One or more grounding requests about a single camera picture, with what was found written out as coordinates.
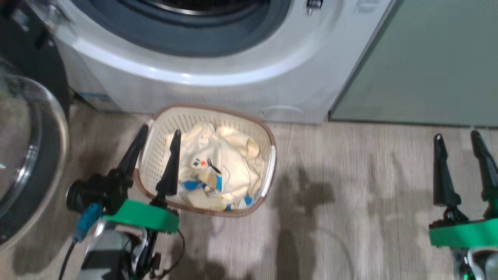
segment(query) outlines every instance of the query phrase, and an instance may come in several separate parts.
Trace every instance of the clothes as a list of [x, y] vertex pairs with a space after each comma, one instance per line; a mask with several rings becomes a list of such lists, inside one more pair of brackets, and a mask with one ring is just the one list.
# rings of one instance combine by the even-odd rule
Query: clothes
[[[166, 146], [172, 139], [173, 134], [166, 137]], [[179, 195], [197, 208], [245, 208], [260, 188], [263, 166], [251, 137], [229, 127], [198, 123], [182, 135], [178, 182], [184, 192], [179, 188]]]

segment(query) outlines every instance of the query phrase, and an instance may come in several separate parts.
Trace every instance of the front-load washer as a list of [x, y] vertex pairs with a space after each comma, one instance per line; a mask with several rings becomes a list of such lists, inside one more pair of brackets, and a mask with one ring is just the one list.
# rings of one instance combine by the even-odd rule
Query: front-load washer
[[46, 21], [70, 87], [99, 110], [320, 123], [392, 1], [53, 0]]

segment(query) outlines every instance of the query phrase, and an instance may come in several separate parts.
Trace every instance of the laundry basket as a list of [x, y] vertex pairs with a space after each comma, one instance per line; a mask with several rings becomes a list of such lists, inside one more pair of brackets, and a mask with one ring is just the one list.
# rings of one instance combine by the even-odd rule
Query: laundry basket
[[242, 217], [256, 210], [264, 201], [271, 184], [276, 162], [275, 139], [268, 126], [259, 120], [243, 116], [236, 112], [224, 109], [197, 105], [175, 105], [164, 109], [153, 120], [149, 121], [147, 142], [138, 158], [133, 174], [140, 191], [148, 198], [154, 198], [157, 182], [166, 168], [169, 147], [166, 145], [166, 136], [179, 129], [182, 133], [190, 131], [197, 123], [208, 122], [215, 128], [230, 127], [254, 139], [259, 146], [260, 155], [264, 161], [261, 186], [256, 193], [253, 203], [246, 208], [229, 211], [212, 211], [195, 208], [188, 205], [178, 195], [166, 197], [171, 207], [191, 212], [224, 217]]

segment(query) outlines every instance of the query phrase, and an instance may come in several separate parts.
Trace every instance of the green plastic mount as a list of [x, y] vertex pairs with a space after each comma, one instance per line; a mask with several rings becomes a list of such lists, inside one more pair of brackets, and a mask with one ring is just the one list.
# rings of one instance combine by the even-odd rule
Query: green plastic mount
[[498, 246], [498, 219], [429, 230], [431, 244], [437, 247], [479, 248]]
[[178, 216], [163, 208], [128, 199], [116, 214], [113, 216], [104, 215], [103, 218], [114, 223], [158, 230], [169, 234], [178, 232], [178, 224], [180, 223]]

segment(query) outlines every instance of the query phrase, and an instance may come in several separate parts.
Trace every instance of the label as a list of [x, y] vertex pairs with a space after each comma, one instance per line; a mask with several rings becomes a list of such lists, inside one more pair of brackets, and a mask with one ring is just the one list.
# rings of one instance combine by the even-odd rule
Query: label
[[354, 13], [373, 13], [380, 0], [357, 0]]
[[79, 95], [98, 111], [121, 112], [121, 108], [106, 94], [82, 92]]

